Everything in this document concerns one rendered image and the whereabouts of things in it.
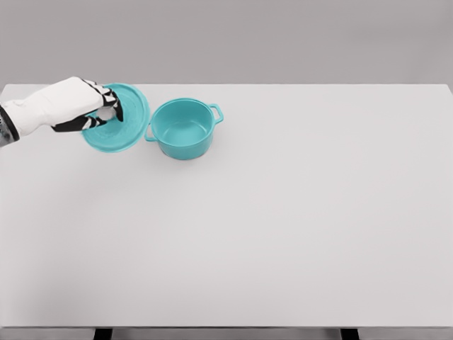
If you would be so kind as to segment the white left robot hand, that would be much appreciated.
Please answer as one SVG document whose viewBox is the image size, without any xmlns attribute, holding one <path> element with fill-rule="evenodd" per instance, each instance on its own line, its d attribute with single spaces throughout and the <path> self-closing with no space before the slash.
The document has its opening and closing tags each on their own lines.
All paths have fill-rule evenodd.
<svg viewBox="0 0 453 340">
<path fill-rule="evenodd" d="M 106 120 L 92 116 L 101 108 L 111 108 L 122 122 L 124 113 L 117 94 L 94 81 L 72 76 L 38 91 L 40 122 L 55 132 L 76 132 L 100 127 Z"/>
</svg>

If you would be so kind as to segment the teal pot lid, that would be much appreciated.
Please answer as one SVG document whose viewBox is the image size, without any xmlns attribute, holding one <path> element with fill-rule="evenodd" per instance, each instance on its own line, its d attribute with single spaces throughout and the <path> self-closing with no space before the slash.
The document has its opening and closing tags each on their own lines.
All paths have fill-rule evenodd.
<svg viewBox="0 0 453 340">
<path fill-rule="evenodd" d="M 146 96 L 134 85 L 124 83 L 105 84 L 120 100 L 123 121 L 115 116 L 105 125 L 81 132 L 86 143 L 106 153 L 121 152 L 134 146 L 143 138 L 150 119 Z"/>
</svg>

